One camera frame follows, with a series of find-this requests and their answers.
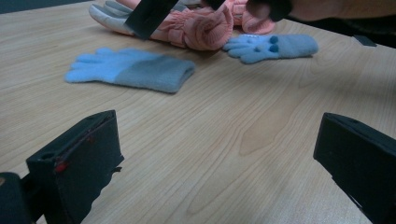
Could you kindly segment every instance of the table surface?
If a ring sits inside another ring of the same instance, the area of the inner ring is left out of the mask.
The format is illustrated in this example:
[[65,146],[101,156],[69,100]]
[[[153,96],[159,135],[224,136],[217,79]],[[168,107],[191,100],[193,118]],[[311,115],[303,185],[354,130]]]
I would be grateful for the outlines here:
[[[395,49],[280,21],[274,34],[312,35],[319,53],[244,65],[112,33],[89,16],[92,3],[0,16],[0,171],[26,175],[30,155],[115,109],[125,161],[83,223],[370,223],[313,151],[324,112],[396,137]],[[64,82],[76,56],[101,47],[192,60],[196,71],[177,94]]]

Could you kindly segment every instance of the black bracket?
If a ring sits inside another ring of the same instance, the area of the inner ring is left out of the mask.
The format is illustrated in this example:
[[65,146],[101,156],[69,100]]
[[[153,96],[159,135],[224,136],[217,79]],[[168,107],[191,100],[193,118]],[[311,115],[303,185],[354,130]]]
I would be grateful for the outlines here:
[[0,173],[0,223],[80,223],[122,161],[116,112],[83,119],[29,157],[23,179]]
[[373,223],[396,223],[396,140],[348,117],[325,113],[314,159]]

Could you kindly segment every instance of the light blue glove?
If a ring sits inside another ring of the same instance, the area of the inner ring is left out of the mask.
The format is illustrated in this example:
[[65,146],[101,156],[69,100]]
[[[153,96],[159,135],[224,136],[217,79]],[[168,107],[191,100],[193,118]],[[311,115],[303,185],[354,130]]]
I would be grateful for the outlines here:
[[223,47],[242,63],[267,59],[299,58],[318,52],[318,44],[310,35],[240,35]]
[[195,64],[139,49],[98,49],[81,54],[64,76],[67,82],[102,81],[123,86],[177,92],[192,75]]

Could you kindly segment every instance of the pink knitted fabric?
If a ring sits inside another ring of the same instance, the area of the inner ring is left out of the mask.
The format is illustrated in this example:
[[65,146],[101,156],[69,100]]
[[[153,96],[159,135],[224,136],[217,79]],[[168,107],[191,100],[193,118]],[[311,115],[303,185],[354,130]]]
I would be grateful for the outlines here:
[[[117,0],[135,8],[139,0]],[[233,32],[233,16],[226,6],[214,11],[210,7],[172,10],[151,35],[151,39],[170,42],[172,45],[198,50],[220,49]]]
[[246,10],[248,0],[226,0],[225,5],[233,14],[233,25],[242,26],[247,34],[265,35],[270,33],[275,23],[268,19],[257,19]]

